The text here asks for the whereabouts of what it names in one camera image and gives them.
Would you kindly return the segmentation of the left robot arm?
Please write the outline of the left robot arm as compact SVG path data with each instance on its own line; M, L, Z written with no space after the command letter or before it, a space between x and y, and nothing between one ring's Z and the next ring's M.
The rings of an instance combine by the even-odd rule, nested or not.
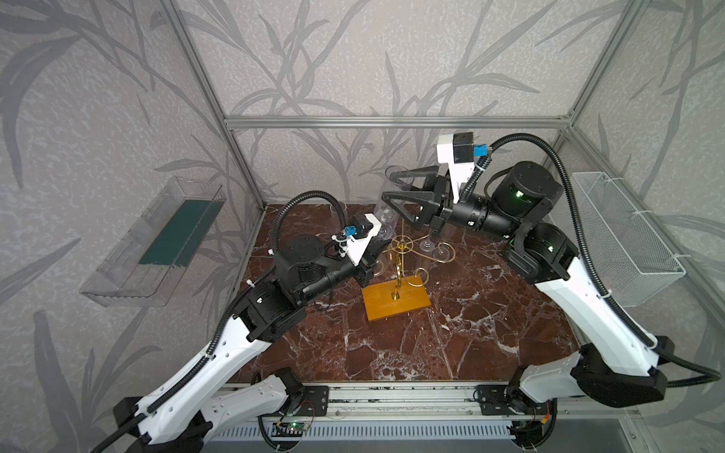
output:
M273 253L273 264L230 303L211 341L159 389L114 408L118 432L134 437L131 452L199 452L218 434L276 413L304 389L288 369L241 391L219 390L244 365L301 322L306 307L355 279L366 287L389 241L350 238L347 253L326 254L324 243L300 235Z

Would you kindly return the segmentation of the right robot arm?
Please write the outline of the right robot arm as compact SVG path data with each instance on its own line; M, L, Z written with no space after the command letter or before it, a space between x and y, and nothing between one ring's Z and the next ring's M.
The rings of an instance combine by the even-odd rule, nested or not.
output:
M502 257L574 321L588 342L564 359L520 366L506 391L517 413L557 398L588 396L612 408L664 399L668 379L659 356L614 313L589 277L581 252L545 216L564 188L542 165L519 162L498 173L492 196L453 196L435 166L390 175L396 191L383 201L414 228L451 224L507 240Z

